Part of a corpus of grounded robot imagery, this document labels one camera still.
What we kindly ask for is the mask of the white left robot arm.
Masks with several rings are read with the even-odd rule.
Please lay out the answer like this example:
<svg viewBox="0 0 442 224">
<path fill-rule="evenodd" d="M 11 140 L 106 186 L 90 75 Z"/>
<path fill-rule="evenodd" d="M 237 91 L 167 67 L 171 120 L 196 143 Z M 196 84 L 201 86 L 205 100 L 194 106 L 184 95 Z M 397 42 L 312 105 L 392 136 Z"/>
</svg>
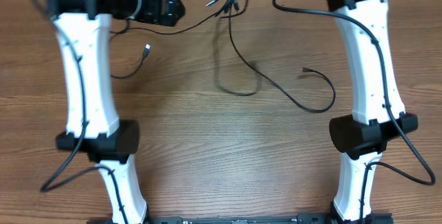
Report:
<svg viewBox="0 0 442 224">
<path fill-rule="evenodd" d="M 108 45 L 114 19 L 174 26 L 185 14 L 181 0 L 46 0 L 57 32 L 68 96 L 65 130 L 57 147 L 84 152 L 108 191 L 112 223 L 150 220 L 135 169 L 140 126 L 121 119 L 112 93 Z"/>
</svg>

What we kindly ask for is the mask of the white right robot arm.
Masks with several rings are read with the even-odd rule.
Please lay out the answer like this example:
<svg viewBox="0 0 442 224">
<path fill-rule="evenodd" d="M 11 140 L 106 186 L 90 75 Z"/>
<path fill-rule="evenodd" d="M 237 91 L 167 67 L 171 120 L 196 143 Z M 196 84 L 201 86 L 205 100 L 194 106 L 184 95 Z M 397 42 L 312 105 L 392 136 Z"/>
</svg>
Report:
<svg viewBox="0 0 442 224">
<path fill-rule="evenodd" d="M 390 140 L 418 127 L 407 113 L 394 77 L 387 30 L 387 0 L 327 0 L 342 35 L 352 79 L 351 114 L 334 118 L 329 132 L 340 152 L 338 192 L 329 223 L 391 223 L 375 214 L 370 194 L 376 170 Z"/>
</svg>

